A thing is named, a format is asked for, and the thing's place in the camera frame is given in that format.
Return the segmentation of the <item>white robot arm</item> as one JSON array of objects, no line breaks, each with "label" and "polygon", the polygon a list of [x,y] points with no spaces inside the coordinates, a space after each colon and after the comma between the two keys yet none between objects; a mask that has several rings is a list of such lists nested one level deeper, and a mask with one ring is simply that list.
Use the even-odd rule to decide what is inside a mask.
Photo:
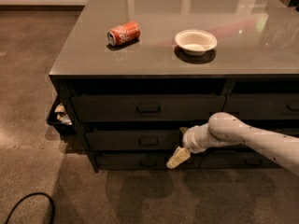
[{"label": "white robot arm", "polygon": [[299,138],[255,128],[225,112],[213,114],[204,125],[181,128],[182,146],[177,147],[166,167],[174,169],[192,154],[210,147],[242,144],[286,170],[299,175]]}]

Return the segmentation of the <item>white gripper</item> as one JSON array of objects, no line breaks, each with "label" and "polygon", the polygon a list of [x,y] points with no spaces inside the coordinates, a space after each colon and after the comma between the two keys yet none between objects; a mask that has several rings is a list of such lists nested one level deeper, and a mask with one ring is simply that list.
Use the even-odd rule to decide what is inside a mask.
[{"label": "white gripper", "polygon": [[177,147],[173,155],[166,163],[166,167],[174,169],[191,157],[191,153],[206,151],[208,141],[207,125],[193,126],[183,131],[182,144],[184,147]]}]

